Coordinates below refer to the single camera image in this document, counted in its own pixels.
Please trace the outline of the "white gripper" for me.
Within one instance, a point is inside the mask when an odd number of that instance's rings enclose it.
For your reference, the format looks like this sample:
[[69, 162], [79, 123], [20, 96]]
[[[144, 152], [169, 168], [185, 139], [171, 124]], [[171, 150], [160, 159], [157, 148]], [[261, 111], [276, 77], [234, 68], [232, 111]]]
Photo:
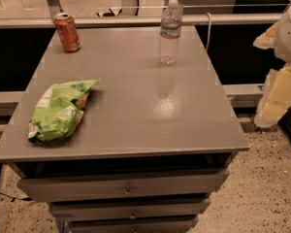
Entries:
[[257, 127], [271, 128], [291, 108], [291, 5], [278, 23], [254, 40], [253, 46], [261, 50], [275, 48], [275, 56], [289, 62], [279, 71], [270, 70], [254, 117]]

